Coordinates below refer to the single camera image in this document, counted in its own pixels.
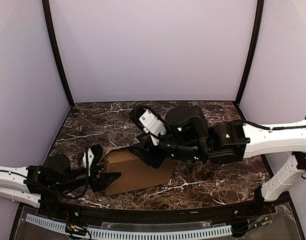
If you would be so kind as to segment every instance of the marble tabletop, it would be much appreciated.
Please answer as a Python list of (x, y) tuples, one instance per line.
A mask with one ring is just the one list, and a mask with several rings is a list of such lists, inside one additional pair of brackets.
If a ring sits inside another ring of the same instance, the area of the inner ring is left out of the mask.
[[(78, 103), (63, 124), (50, 155), (66, 154), (71, 160), (72, 169), (75, 169), (79, 167), (78, 159), (86, 146), (101, 144), (103, 147), (113, 147), (137, 143), (136, 136), (141, 132), (129, 120), (128, 113), (138, 104), (152, 107), (162, 117), (176, 106), (198, 105), (210, 126), (240, 119), (229, 101)], [(88, 189), (80, 199), (61, 201), (123, 210), (203, 208), (251, 200), (253, 191), (268, 179), (260, 156), (220, 166), (198, 162), (191, 174), (186, 164), (179, 161), (169, 183), (111, 196)], [(81, 187), (71, 194), (77, 195), (82, 190)]]

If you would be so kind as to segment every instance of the perforated metal rail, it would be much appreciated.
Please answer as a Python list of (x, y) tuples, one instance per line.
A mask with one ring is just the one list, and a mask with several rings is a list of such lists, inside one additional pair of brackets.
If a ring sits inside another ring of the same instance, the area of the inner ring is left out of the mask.
[[(27, 214), (26, 221), (61, 234), (65, 233), (65, 223), (53, 221), (41, 216)], [(231, 226), (220, 226), (191, 231), (170, 232), (130, 232), (89, 227), (88, 231), (95, 240), (203, 240), (232, 234)]]

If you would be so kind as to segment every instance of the white wall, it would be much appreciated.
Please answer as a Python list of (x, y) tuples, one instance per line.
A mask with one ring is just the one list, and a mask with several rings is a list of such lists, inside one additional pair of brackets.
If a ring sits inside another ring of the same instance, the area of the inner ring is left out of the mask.
[[(299, 121), (306, 114), (306, 0), (268, 0), (241, 108), (259, 123)], [(268, 156), (276, 172), (287, 154)], [(306, 236), (306, 180), (290, 194)]]
[[(0, 0), (0, 165), (42, 164), (69, 105), (41, 0)], [(18, 204), (0, 198), (0, 240)]]
[(234, 100), (256, 0), (52, 0), (76, 102)]

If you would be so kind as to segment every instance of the cardboard box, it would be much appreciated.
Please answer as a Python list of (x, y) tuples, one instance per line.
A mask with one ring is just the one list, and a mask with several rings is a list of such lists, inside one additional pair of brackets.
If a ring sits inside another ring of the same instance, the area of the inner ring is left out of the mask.
[(106, 195), (125, 193), (167, 183), (177, 160), (165, 159), (159, 169), (147, 166), (126, 147), (108, 147), (103, 154), (104, 171), (120, 172), (122, 175), (105, 190)]

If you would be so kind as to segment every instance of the brown marble surface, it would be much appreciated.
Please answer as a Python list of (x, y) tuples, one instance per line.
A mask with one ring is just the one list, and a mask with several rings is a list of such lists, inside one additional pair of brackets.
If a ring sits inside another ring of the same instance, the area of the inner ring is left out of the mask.
[[(97, 102), (76, 104), (67, 117), (50, 155), (66, 154), (71, 167), (78, 168), (78, 158), (85, 146), (103, 147), (131, 145), (140, 130), (129, 120), (129, 111), (137, 104), (154, 108), (161, 116), (179, 105), (198, 105), (210, 126), (240, 119), (228, 101), (154, 101), (154, 102)], [(187, 166), (177, 164), (168, 184), (142, 190), (105, 196), (90, 189), (83, 198), (62, 201), (110, 209), (173, 210), (211, 207), (251, 200), (253, 191), (269, 179), (261, 157), (252, 157), (226, 165), (197, 163), (192, 174)], [(82, 187), (72, 192), (77, 195)]]

